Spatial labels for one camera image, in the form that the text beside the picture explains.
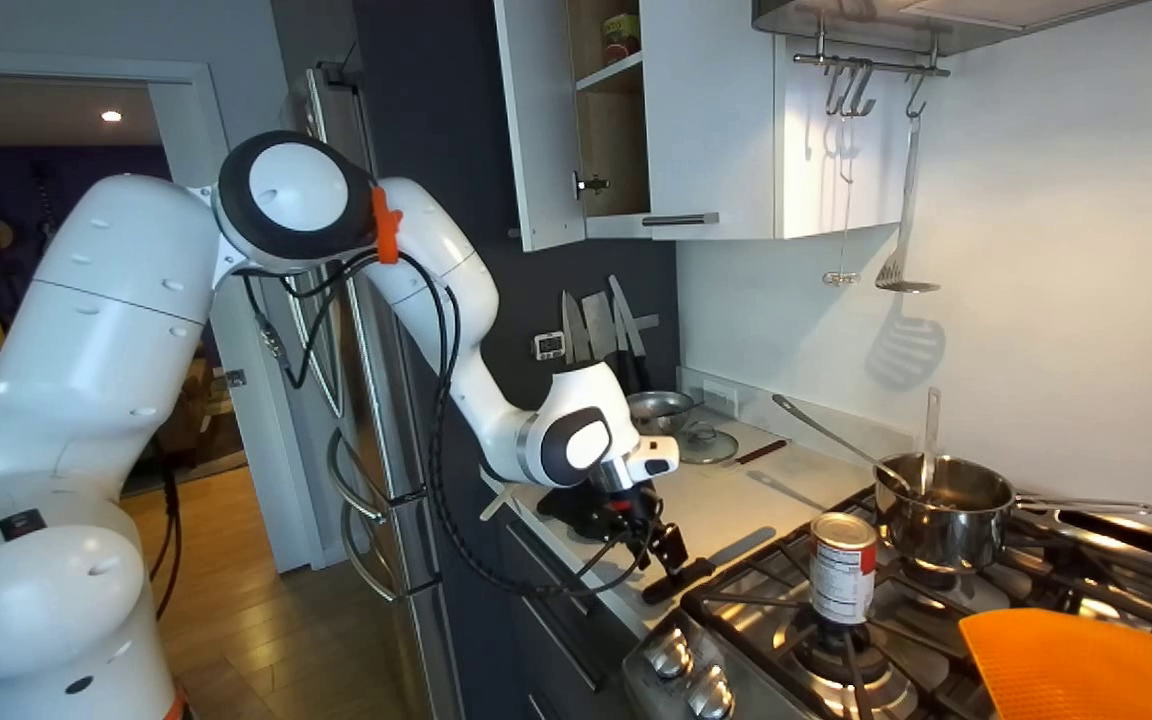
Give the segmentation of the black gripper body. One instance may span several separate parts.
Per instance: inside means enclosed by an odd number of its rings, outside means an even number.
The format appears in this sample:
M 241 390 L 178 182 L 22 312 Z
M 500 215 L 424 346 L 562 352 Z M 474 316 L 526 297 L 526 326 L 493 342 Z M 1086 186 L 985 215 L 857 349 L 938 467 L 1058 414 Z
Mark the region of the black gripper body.
M 660 530 L 660 497 L 637 482 L 625 461 L 598 467 L 598 530 L 604 539 L 651 539 Z

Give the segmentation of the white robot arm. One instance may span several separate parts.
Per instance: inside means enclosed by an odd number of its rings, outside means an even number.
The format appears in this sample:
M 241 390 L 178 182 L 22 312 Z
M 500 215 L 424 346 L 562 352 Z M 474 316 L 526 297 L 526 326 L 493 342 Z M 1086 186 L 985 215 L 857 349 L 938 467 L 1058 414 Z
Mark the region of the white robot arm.
M 510 483 L 591 487 L 657 530 L 647 487 L 682 444 L 632 423 L 609 364 L 504 401 L 480 346 L 498 285 L 413 182 L 263 131 L 209 189 L 94 186 L 50 244 L 0 349 L 0 720 L 185 720 L 152 581 L 121 487 L 185 397 L 214 297 L 245 275 L 356 269 L 443 379 Z

